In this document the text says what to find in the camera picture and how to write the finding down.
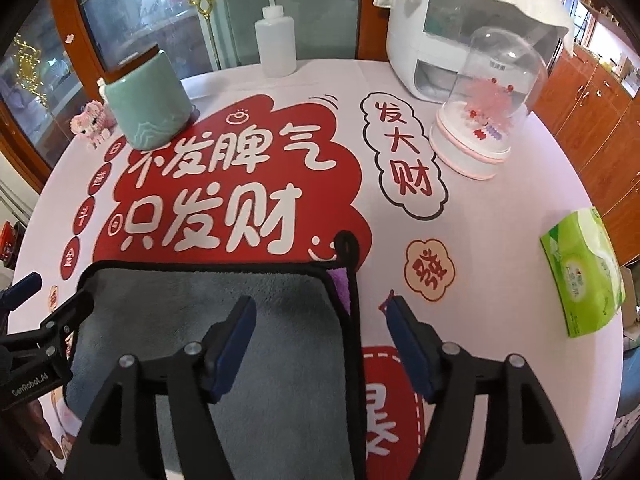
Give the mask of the wooden cabinet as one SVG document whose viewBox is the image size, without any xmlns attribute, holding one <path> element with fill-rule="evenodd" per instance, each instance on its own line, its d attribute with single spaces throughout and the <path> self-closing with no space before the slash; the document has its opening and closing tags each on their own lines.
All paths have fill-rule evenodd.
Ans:
<svg viewBox="0 0 640 480">
<path fill-rule="evenodd" d="M 639 98 L 586 49 L 562 52 L 534 106 L 597 208 L 618 262 L 639 260 Z"/>
</svg>

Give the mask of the pink printed tablecloth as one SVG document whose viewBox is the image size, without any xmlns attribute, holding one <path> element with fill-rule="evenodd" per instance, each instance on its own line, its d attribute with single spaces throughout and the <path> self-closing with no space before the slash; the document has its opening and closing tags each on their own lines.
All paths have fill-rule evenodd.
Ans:
<svg viewBox="0 0 640 480">
<path fill-rule="evenodd" d="M 446 166 L 428 143 L 436 106 L 413 99 L 389 65 L 315 60 L 268 79 L 256 66 L 184 81 L 198 121 L 151 153 L 120 136 L 90 150 L 75 141 L 55 166 L 18 254 L 40 292 L 10 316 L 38 325 L 108 262 L 81 334 L 67 396 L 46 396 L 56 436 L 73 429 L 115 356 L 171 350 L 214 322 L 239 274 L 171 274 L 171 263 L 334 263 L 334 235 L 360 247 L 358 297 L 368 430 L 359 451 L 375 479 L 403 479 L 432 409 L 410 390 L 385 325 L 389 294 L 439 336 L 477 356 L 519 353 L 533 367 L 570 441 L 582 478 L 610 438 L 623 369 L 622 322 L 568 336 L 541 237 L 590 201 L 535 116 L 498 174 L 480 182 Z"/>
</svg>

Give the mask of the green tissue pack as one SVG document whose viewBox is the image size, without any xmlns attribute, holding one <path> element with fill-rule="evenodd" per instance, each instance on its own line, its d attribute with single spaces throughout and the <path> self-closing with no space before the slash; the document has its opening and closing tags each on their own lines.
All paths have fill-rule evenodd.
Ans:
<svg viewBox="0 0 640 480">
<path fill-rule="evenodd" d="M 559 293 L 567 335 L 577 338 L 607 326 L 626 292 L 597 208 L 571 212 L 540 242 Z"/>
</svg>

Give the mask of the white water dispenser appliance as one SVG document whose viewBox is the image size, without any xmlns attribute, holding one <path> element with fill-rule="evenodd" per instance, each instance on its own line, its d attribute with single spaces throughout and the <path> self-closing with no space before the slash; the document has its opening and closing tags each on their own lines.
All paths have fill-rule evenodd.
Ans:
<svg viewBox="0 0 640 480">
<path fill-rule="evenodd" d="M 559 48 L 573 50 L 573 24 L 560 0 L 376 0 L 390 7 L 386 52 L 398 79 L 415 98 L 447 99 L 482 27 L 526 40 L 550 63 Z"/>
</svg>

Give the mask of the teal ceramic canister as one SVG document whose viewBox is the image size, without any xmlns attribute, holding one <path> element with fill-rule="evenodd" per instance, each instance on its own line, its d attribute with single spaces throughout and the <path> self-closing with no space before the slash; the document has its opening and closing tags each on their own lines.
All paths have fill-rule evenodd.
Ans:
<svg viewBox="0 0 640 480">
<path fill-rule="evenodd" d="M 152 151 L 190 122 L 193 105 L 164 50 L 148 50 L 104 74 L 104 96 L 130 146 Z"/>
</svg>

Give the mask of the glass dome pink ornament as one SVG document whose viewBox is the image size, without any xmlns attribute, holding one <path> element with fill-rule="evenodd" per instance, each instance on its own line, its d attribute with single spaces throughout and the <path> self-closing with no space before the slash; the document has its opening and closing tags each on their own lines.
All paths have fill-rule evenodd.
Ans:
<svg viewBox="0 0 640 480">
<path fill-rule="evenodd" d="M 462 176 L 492 179 L 546 82 L 544 60 L 523 37 L 500 27 L 477 29 L 428 134 L 432 150 Z"/>
</svg>

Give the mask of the pink block toy figure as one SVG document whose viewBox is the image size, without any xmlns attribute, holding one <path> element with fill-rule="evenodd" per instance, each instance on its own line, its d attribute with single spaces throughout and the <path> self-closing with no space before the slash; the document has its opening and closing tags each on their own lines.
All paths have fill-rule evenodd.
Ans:
<svg viewBox="0 0 640 480">
<path fill-rule="evenodd" d="M 70 120 L 70 132 L 84 139 L 92 148 L 108 140 L 116 125 L 111 110 L 100 101 L 90 101 L 82 112 Z"/>
</svg>

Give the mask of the purple and grey towel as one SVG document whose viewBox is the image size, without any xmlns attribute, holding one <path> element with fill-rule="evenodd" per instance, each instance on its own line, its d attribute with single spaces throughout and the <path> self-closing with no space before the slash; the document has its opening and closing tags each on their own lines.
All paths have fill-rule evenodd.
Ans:
<svg viewBox="0 0 640 480">
<path fill-rule="evenodd" d="M 249 296 L 254 333 L 231 390 L 209 407 L 231 479 L 363 478 L 360 250 L 347 231 L 334 245 L 329 262 L 93 263 L 78 283 L 94 308 L 73 343 L 67 405 L 82 426 L 121 356 L 171 356 Z M 167 477 L 182 477 L 167 396 L 156 412 Z"/>
</svg>

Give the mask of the white squeeze wash bottle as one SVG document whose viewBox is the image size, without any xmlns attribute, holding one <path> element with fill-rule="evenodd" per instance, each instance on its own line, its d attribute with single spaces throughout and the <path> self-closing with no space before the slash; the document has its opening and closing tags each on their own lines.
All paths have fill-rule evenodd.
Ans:
<svg viewBox="0 0 640 480">
<path fill-rule="evenodd" d="M 266 77 L 281 78 L 297 68 L 295 22 L 282 4 L 268 0 L 262 19 L 254 25 L 260 66 Z"/>
</svg>

